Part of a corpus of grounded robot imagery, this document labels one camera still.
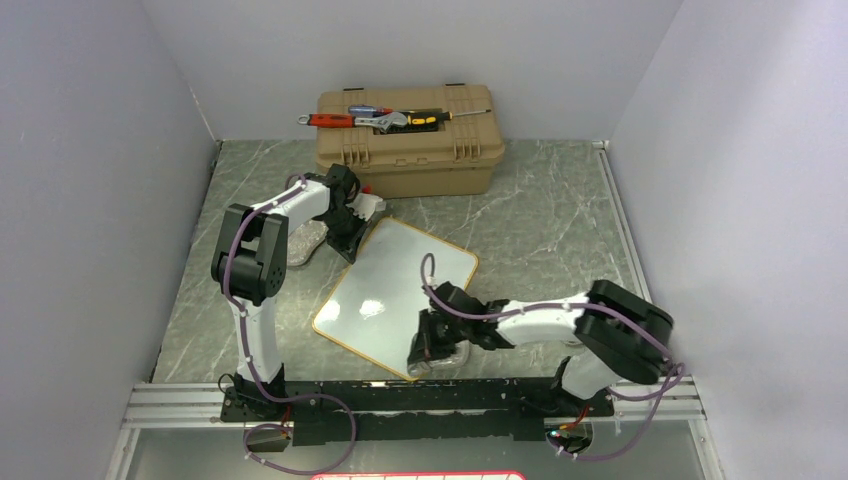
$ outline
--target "gray marble tabletop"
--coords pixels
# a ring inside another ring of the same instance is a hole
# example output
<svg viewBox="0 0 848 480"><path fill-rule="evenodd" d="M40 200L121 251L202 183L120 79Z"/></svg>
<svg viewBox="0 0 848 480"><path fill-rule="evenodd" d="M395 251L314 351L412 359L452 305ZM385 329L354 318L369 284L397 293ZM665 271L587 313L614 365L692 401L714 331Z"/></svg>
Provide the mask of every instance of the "gray marble tabletop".
<svg viewBox="0 0 848 480"><path fill-rule="evenodd" d="M235 325L209 274L224 208L279 193L289 174L314 170L314 151L309 141L224 142L154 382L209 382L235 371ZM562 298L601 278L634 288L589 142L510 141L488 193L392 199L387 214L477 254L481 261L468 292L484 300ZM306 265L289 269L276 325L287 379L396 378L312 330L312 318L345 266L322 245ZM551 342L496 352L474 347L465 366L430 378L550 376L566 351Z"/></svg>

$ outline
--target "red handle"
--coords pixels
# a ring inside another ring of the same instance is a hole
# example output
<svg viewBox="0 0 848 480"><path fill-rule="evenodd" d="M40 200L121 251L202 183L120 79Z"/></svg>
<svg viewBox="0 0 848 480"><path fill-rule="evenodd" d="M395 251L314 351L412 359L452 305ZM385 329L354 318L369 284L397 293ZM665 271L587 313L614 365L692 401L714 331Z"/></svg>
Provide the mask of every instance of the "red handle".
<svg viewBox="0 0 848 480"><path fill-rule="evenodd" d="M316 113L309 116L307 125L320 128L353 128L353 115Z"/></svg>

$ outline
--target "red object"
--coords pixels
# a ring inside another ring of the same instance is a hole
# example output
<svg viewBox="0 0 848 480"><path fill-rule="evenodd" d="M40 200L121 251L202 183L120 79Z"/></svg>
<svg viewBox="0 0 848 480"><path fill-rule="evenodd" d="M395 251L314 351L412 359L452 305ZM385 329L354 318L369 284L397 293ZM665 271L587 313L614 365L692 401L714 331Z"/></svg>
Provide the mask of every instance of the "red object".
<svg viewBox="0 0 848 480"><path fill-rule="evenodd" d="M353 115L316 113L309 116L307 125L319 128L353 128Z"/></svg>
<svg viewBox="0 0 848 480"><path fill-rule="evenodd" d="M582 422L582 421L583 421L583 419L584 419L584 418L586 418L586 415L587 415L588 413L589 413L589 405L586 405L585 407L583 407L583 410L580 412L580 415L577 417L577 420L575 420L575 421L573 421L573 422L571 422L571 423L567 423L567 424L565 424L564 426L562 426L562 427L560 427L560 428L561 428L561 429L563 429L563 430L571 430L572 428L574 428L574 427L576 427L577 425L579 425L579 424L580 424L580 422Z"/></svg>
<svg viewBox="0 0 848 480"><path fill-rule="evenodd" d="M526 480L518 472L323 473L312 480Z"/></svg>

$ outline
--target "black base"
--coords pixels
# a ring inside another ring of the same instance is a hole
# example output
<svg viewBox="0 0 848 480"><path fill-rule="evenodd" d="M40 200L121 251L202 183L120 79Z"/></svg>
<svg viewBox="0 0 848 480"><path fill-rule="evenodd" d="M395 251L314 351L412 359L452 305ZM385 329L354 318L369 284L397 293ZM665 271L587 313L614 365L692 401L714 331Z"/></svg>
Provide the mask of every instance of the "black base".
<svg viewBox="0 0 848 480"><path fill-rule="evenodd" d="M285 365L268 383L265 390L275 397L286 397ZM268 401L256 384L239 374L234 377L233 386L224 392L224 406L221 409L223 422L276 421L283 418L286 405Z"/></svg>
<svg viewBox="0 0 848 480"><path fill-rule="evenodd" d="M605 392L588 401L569 396L547 378L494 378L479 380L287 382L289 396L326 393L344 401L356 413L359 440L411 440L512 436L515 440L544 438L546 417L576 417L588 404L589 417L612 416ZM285 404L258 406L236 401L235 387L227 389L224 422L279 421ZM321 445L350 438L350 421L337 405L326 400L292 404L293 445ZM427 410L486 410L482 415L430 415ZM394 416L368 412L402 411Z"/></svg>

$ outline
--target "cable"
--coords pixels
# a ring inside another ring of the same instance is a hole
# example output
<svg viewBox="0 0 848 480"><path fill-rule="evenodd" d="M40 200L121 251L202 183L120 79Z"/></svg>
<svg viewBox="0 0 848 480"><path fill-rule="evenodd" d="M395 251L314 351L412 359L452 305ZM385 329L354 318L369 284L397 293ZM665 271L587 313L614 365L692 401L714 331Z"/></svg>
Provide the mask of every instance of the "cable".
<svg viewBox="0 0 848 480"><path fill-rule="evenodd" d="M288 405L286 405L286 414L283 415L283 419L280 421L280 425L286 426L286 424L289 422L290 418L291 418L291 404L288 404ZM288 434L288 432L283 432L283 436L286 437L287 439L291 438L291 436Z"/></svg>
<svg viewBox="0 0 848 480"><path fill-rule="evenodd" d="M545 440L548 442L548 445L554 449L556 452L556 456L560 456L563 453L568 453L569 455L574 457L574 455L586 450L592 444L591 438L583 437L583 436L573 436L566 433L565 435L545 435ZM576 444L577 448L572 449L572 446Z"/></svg>
<svg viewBox="0 0 848 480"><path fill-rule="evenodd" d="M291 188L291 181L297 178L305 179L306 177L304 177L302 173L295 173L293 175L289 175L288 178L286 178L286 190Z"/></svg>
<svg viewBox="0 0 848 480"><path fill-rule="evenodd" d="M425 267L427 266L427 260L430 260L430 262L432 264L432 266L430 267L430 276L432 277L433 274L436 271L436 257L432 253L428 253L428 254L424 255L424 258L421 260L421 270L420 270L421 283L422 283L422 287L424 288L424 293L426 293L427 296L430 297L430 300L432 300L436 305L438 305L439 308L450 313L451 315L454 315L454 316L457 316L457 317L460 317L460 318L466 318L468 320L494 320L494 319L497 319L497 318L512 317L513 315L519 315L519 314L522 314L522 313L532 312L532 311L535 311L535 310L546 310L546 309L562 310L566 306L568 306L569 308L582 308L584 310L595 310L595 311L604 313L606 315L609 315L609 316L615 318L616 320L620 321L621 323L627 325L631 330L638 333L639 336L644 338L645 341L647 341L654 348L659 350L660 353L662 353L663 356L666 359L671 358L671 352L668 350L668 348L666 348L665 345L660 343L659 340L654 338L653 335L646 332L645 329L643 329L642 327L637 325L633 320L630 320L629 318L625 317L621 313L619 313L619 312L617 312L617 311L615 311L615 310L613 310L609 307L605 307L603 305L598 305L598 304L595 304L595 303L563 304L562 302L540 302L540 303L534 303L532 305L528 305L528 306L524 307L523 310L518 310L518 309L508 310L506 312L487 313L485 315L475 315L475 314L463 313L463 312L460 312L459 310L455 310L455 309L451 308L450 306L448 306L445 302L443 302L439 297L437 297L436 293L433 291L432 287L430 287L430 285L427 283L427 275L424 273Z"/></svg>
<svg viewBox="0 0 848 480"><path fill-rule="evenodd" d="M540 411L540 412L542 412L542 413L547 413L548 415L556 415L556 414L558 414L558 413L559 413L559 407L551 408L551 409L542 408L542 407L540 407L539 405L536 405L536 404L534 404L534 403L529 402L529 401L528 401L526 398L524 398L524 397L520 398L520 399L519 399L519 401L520 401L521 403L523 403L523 404L527 405L528 407L533 408L534 410L538 410L538 411Z"/></svg>
<svg viewBox="0 0 848 480"><path fill-rule="evenodd" d="M247 368L248 370L250 370L250 376L252 377L253 382L256 384L256 387L262 393L262 396L275 403L293 403L300 400L329 400L339 405L350 419L350 442L348 443L347 448L344 452L342 452L342 455L338 458L338 460L324 468L319 468L315 470L296 470L292 468L283 467L282 465L278 465L274 462L270 462L251 452L250 447L248 446L248 439L253 433L257 431L277 430L278 432L287 433L291 435L291 429L289 427L283 425L276 425L273 423L263 423L261 425L257 425L244 434L242 444L246 453L245 458L250 458L251 460L265 465L266 467L270 467L274 470L278 470L280 472L288 473L291 475L317 475L319 473L324 473L338 467L342 464L342 462L347 459L348 456L350 456L350 453L353 451L353 447L356 444L356 418L353 416L353 412L350 410L350 407L348 407L344 402L332 395L327 395L325 393L309 393L304 395L295 395L293 397L276 397L274 395L271 395L265 389L265 387L262 386L262 381L259 378L259 372L256 371L256 367L253 365L252 357L250 355L250 346L248 345L247 341L247 308L245 307L244 303L236 300L230 292L230 276L233 272L233 259L236 256L236 251L238 250L239 245L241 245L241 238L244 236L244 232L245 230L247 230L247 226L260 213L266 212L283 202L291 200L292 198L300 194L303 190L305 190L307 186L306 177L304 177L303 175L298 175L298 177L300 178L300 184L295 187L296 189L288 189L280 197L275 198L269 201L268 203L261 205L258 208L254 208L254 210L250 212L244 218L244 220L242 220L241 224L239 225L238 231L236 231L235 238L233 238L233 243L232 245L230 245L230 251L228 252L227 262L224 265L224 278L222 287L224 291L224 296L227 298L227 301L233 304L233 306L236 307L236 309L239 311L239 332L241 334L242 351L244 352L244 358L245 362L247 363Z"/></svg>
<svg viewBox="0 0 848 480"><path fill-rule="evenodd" d="M615 318L616 320L620 321L621 323L623 323L624 325L629 327L631 330L633 330L634 332L639 334L640 337L642 337L645 341L650 343L654 348L659 350L659 352L663 355L666 362L668 362L668 364L671 365L671 370L669 370L668 375L666 375L666 378L665 378L665 381L663 382L662 387L660 387L660 389L657 390L656 392L652 392L652 393L649 393L647 395L641 395L641 396L629 396L629 395L620 394L620 393L608 388L607 390L610 392L610 394L615 395L616 397L618 397L622 400L641 401L641 400L649 400L649 399L652 399L652 398L656 398L657 400L654 402L654 406L651 409L651 412L648 414L647 417L645 417L645 421L639 427L639 430L636 432L636 435L633 438L631 438L630 441L624 447L622 447L620 450L618 450L617 452L614 452L614 453L606 454L606 455L593 455L593 456L590 456L590 457L585 457L585 456L584 457L578 457L576 454L571 454L572 458L574 460L581 460L581 461L587 461L587 462L601 462L601 461L612 460L614 458L618 458L619 456L624 455L625 453L630 451L630 449L633 448L636 445L636 443L638 443L639 439L642 437L642 435L644 435L645 431L651 425L651 421L654 419L654 415L657 413L657 408L659 407L660 400L662 400L662 396L666 392L671 390L675 385L680 383L680 381L683 380L683 376L686 374L686 366L682 362L677 363L677 364L673 363L671 351L669 351L669 349L666 348L665 345L660 343L659 340L654 338L654 336L651 335L650 333L646 332L645 329L643 329L642 327L637 325L633 320L627 318L626 316L622 315L621 313L619 313L619 312L617 312L617 311L615 311L615 310L613 310L609 307L606 307L604 305L598 305L598 304L594 304L594 303L569 303L569 304L564 304L564 303L561 303L561 302L540 302L540 303L534 303L532 305L527 305L521 310L517 310L517 309L516 310L508 310L506 312L489 313L489 314L485 314L485 315L474 315L474 314L470 314L470 313L460 312L459 310L451 308L449 305L447 305L445 302L443 302L438 296L436 296L436 293L433 291L433 288L430 286L429 282L427 281L428 276L426 274L426 267L427 267L427 261L428 260L430 261L430 275L429 275L430 278L432 278L436 273L436 257L432 253L428 253L428 254L424 255L424 258L421 259L421 269L420 269L420 272L419 272L421 274L421 287L424 289L424 293L427 295L427 297L429 297L429 299L433 303L435 303L436 305L439 306L439 308L450 313L451 315L457 316L459 318L466 318L468 320L495 320L495 319L498 319L498 318L511 317L511 316L514 316L514 315L520 315L520 314L523 314L523 313L526 313L526 312L532 312L532 311L535 311L535 310L573 309L573 308L580 308L580 309L583 309L583 310L595 310L597 312L601 312L603 314L606 314L606 315L609 315L610 317Z"/></svg>
<svg viewBox="0 0 848 480"><path fill-rule="evenodd" d="M571 423L564 423L564 424L559 426L559 429L560 430L571 430L572 428L576 427L577 425L580 425L580 422L582 422L583 419L586 418L586 415L588 415L588 413L589 413L589 405L586 405L585 407L583 407L583 410L580 411L580 415L577 416L577 419L575 421L573 421Z"/></svg>
<svg viewBox="0 0 848 480"><path fill-rule="evenodd" d="M229 373L225 373L225 374L221 375L220 377L218 377L218 390L220 390L221 393L226 395L227 394L226 390L224 390L224 387L221 386L221 380L223 380L224 377L230 377L230 381L233 382L233 383L236 383L236 379L233 378L233 376L230 375Z"/></svg>
<svg viewBox="0 0 848 480"><path fill-rule="evenodd" d="M681 375L682 375L682 371L683 371L683 368L684 368L683 364L679 363L677 365L678 365L678 368L679 368ZM668 386L670 384L670 382L671 382L671 375L668 375L668 376L665 377L665 381L663 382L663 388ZM591 455L591 456L588 456L588 457L587 456L576 456L576 455L572 454L571 458L573 460L579 460L579 461L583 461L583 462L605 462L607 460L613 460L615 458L618 458L618 457L624 455L625 453L629 452L633 447L636 446L637 443L639 443L639 440L642 438L642 435L644 435L645 432L648 431L648 427L651 425L651 421L654 419L654 415L656 415L656 413L657 413L657 409L660 406L661 400L662 400L662 396L657 397L657 400L654 402L654 406L651 407L651 411L648 413L648 416L645 417L645 421L642 422L642 425L639 425L639 430L636 431L636 435L633 435L633 438L631 438L630 441L627 442L626 445L624 445L623 447L621 447L617 451L615 451L613 453L603 454L603 455Z"/></svg>

